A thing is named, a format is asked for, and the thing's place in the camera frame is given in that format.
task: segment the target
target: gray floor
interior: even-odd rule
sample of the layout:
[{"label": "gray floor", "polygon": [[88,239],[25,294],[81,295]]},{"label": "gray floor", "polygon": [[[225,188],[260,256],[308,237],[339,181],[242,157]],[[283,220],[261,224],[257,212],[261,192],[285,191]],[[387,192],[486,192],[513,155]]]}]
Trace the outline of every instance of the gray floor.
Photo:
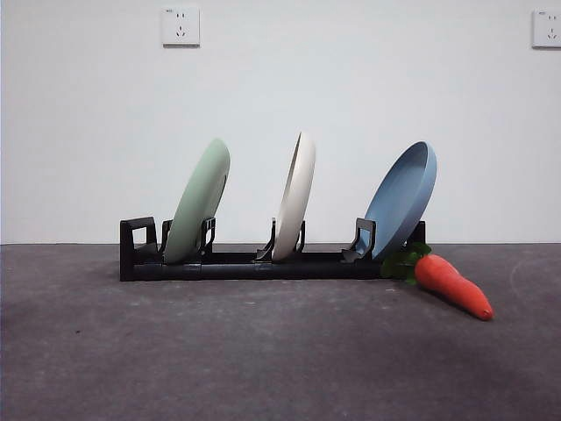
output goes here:
[{"label": "gray floor", "polygon": [[485,323],[401,282],[118,281],[2,247],[2,420],[559,420],[561,245],[435,246]]}]

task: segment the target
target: toy carrot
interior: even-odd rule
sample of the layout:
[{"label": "toy carrot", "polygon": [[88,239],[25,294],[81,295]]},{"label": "toy carrot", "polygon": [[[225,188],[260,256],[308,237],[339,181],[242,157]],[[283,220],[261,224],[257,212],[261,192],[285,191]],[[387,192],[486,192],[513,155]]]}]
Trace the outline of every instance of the toy carrot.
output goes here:
[{"label": "toy carrot", "polygon": [[423,243],[408,245],[405,250],[384,260],[381,274],[384,277],[405,277],[411,284],[418,282],[481,320],[493,318],[493,309],[483,291],[464,278],[449,261],[430,252],[430,247]]}]

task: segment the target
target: electrical outlet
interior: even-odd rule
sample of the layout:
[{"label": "electrical outlet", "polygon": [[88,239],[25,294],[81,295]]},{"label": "electrical outlet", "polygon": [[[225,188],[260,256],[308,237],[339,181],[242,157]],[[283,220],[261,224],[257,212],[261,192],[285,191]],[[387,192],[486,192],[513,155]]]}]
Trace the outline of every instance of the electrical outlet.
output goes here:
[{"label": "electrical outlet", "polygon": [[166,7],[161,11],[163,46],[200,46],[201,12],[198,7]]},{"label": "electrical outlet", "polygon": [[561,9],[534,11],[534,48],[561,48]]}]

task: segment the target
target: green leaves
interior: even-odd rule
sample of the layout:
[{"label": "green leaves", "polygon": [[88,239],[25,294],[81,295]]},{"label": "green leaves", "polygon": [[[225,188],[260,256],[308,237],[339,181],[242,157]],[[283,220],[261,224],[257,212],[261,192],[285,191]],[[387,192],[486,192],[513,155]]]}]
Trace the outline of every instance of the green leaves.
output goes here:
[{"label": "green leaves", "polygon": [[384,278],[404,279],[409,285],[417,284],[415,265],[419,259],[431,252],[424,243],[411,243],[399,252],[388,256],[382,263],[380,274]]}]

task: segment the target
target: green plate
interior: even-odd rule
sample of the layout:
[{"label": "green plate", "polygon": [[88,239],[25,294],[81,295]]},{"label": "green plate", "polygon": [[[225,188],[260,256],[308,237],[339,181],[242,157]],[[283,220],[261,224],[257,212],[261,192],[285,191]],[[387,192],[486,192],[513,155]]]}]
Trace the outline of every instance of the green plate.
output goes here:
[{"label": "green plate", "polygon": [[167,237],[164,262],[181,263],[197,252],[202,221],[213,218],[217,212],[229,171],[228,148],[222,140],[214,139],[183,191]]}]

